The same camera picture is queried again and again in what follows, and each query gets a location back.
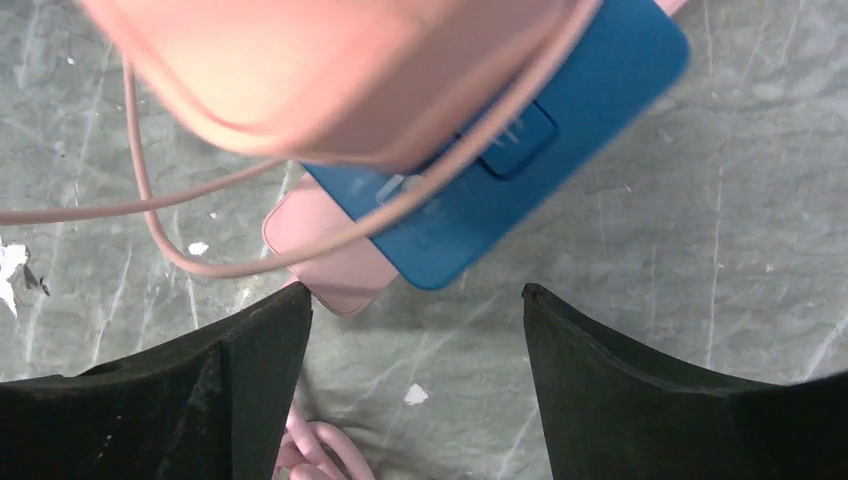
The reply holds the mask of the small pink charger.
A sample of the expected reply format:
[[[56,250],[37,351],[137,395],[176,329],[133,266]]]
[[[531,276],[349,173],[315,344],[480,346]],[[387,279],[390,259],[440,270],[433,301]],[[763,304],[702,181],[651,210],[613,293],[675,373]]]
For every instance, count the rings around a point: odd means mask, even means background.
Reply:
[[[595,1],[85,1],[179,121],[223,149],[399,171],[546,83]]]

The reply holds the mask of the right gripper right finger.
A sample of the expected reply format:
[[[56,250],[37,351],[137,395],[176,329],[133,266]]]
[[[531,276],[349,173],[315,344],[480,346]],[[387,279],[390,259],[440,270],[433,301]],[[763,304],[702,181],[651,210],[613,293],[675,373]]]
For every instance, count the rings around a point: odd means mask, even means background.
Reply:
[[[702,368],[525,286],[524,331],[556,479],[843,479],[847,376],[792,385]]]

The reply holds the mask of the pink power strip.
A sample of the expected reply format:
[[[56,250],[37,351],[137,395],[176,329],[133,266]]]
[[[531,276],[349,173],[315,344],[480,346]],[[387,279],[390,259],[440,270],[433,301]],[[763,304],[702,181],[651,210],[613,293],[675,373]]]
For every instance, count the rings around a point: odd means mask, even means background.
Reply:
[[[337,233],[353,224],[330,195],[305,174],[268,214],[263,238],[275,254]],[[353,316],[397,277],[398,271],[367,238],[288,268],[294,282],[338,316]]]

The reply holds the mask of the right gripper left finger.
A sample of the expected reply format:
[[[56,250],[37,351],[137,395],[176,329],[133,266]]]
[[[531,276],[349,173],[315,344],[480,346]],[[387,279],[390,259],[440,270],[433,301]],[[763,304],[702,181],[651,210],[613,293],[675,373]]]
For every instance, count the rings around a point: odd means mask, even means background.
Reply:
[[[268,479],[312,324],[293,283],[73,377],[1,386],[5,479]]]

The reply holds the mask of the blue cube adapter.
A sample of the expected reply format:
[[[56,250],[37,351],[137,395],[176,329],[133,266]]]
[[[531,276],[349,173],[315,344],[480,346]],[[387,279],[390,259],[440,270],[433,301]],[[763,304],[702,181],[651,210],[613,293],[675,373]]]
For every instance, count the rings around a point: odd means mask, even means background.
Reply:
[[[423,206],[369,240],[412,285],[447,286],[680,77],[681,29],[654,1],[606,1],[536,99]]]

